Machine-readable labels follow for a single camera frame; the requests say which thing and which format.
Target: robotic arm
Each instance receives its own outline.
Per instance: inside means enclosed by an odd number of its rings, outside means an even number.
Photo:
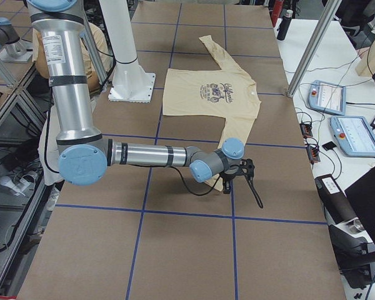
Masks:
[[[0,17],[0,49],[3,46],[12,58],[18,58],[27,51],[11,22],[5,17]]]
[[[27,1],[32,26],[42,35],[49,84],[61,127],[57,136],[59,172],[66,181],[76,185],[92,184],[112,164],[189,166],[200,183],[221,173],[224,191],[228,193],[233,177],[247,173],[242,171],[241,165],[244,144],[235,138],[226,140],[221,149],[209,154],[196,147],[149,146],[103,139],[93,124],[79,41],[79,33],[84,29],[83,2]],[[253,180],[252,162],[250,168],[252,176],[247,177]]]

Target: office chair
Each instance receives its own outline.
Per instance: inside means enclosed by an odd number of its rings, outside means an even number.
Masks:
[[[324,6],[328,0],[322,0]],[[375,0],[343,0],[336,12],[341,26],[352,36],[375,18]]]

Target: white desk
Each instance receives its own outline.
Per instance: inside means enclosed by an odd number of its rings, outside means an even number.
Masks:
[[[300,59],[304,53],[307,43],[314,31],[317,21],[313,20],[292,20],[292,23],[287,32],[284,41],[278,41],[279,51],[283,59],[284,69],[286,71],[287,80],[293,77],[293,72],[296,70]],[[315,70],[312,72],[306,72],[302,84],[299,86],[299,90],[293,97],[294,105],[297,107],[297,111],[304,111],[308,113],[312,120],[320,120],[321,114],[316,111],[312,111],[306,108],[304,101],[307,101],[310,85],[304,83],[312,83],[314,80],[322,80],[330,83],[339,83],[343,86],[352,84],[362,83],[370,79],[370,77],[359,77],[356,73],[356,66],[360,61],[356,50],[349,42],[348,37],[342,30],[338,22],[333,21],[329,26],[321,44],[319,45],[316,55],[311,61],[309,70],[316,68],[330,68],[339,67],[343,64],[354,62],[346,66],[340,67],[339,69],[323,69]],[[347,87],[346,99],[352,103],[375,103],[375,83],[370,80],[368,82],[359,84],[357,86]],[[346,107],[347,116],[364,116],[367,121],[371,122],[375,116],[375,106],[353,106],[347,105]],[[322,145],[328,141],[333,141],[333,135],[329,128],[329,117],[330,115],[325,114],[326,119],[319,125],[319,122],[313,123],[312,133],[314,137],[319,141],[319,145]],[[304,114],[297,115],[299,121],[309,121],[309,117]],[[365,174],[371,167],[375,165],[375,158],[352,158],[346,157],[339,148],[335,151],[339,155],[342,161],[342,174],[337,180],[340,187],[345,190],[354,181]],[[335,163],[336,170],[334,177],[339,174],[340,163],[332,151],[326,153]],[[312,173],[314,177],[320,175],[329,174],[333,170],[332,162],[320,154],[321,162],[316,163],[313,167]],[[352,299],[356,293],[362,293],[362,299],[365,298],[366,289],[351,289],[344,278],[344,283],[347,299]],[[372,287],[372,292],[368,300],[375,300],[375,285]]]

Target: light blue tablet device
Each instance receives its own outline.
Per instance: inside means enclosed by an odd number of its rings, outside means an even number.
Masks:
[[[344,116],[346,113],[346,87],[315,80],[310,87],[308,104],[315,111]]]
[[[375,158],[375,134],[362,116],[333,116],[333,135],[341,150],[354,158]]]

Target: black bottle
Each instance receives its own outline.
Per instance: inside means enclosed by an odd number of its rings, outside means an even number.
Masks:
[[[277,29],[279,32],[277,34],[276,39],[283,41],[286,37],[286,33],[288,33],[290,22],[292,21],[293,11],[288,9],[286,14],[282,17],[282,22]]]

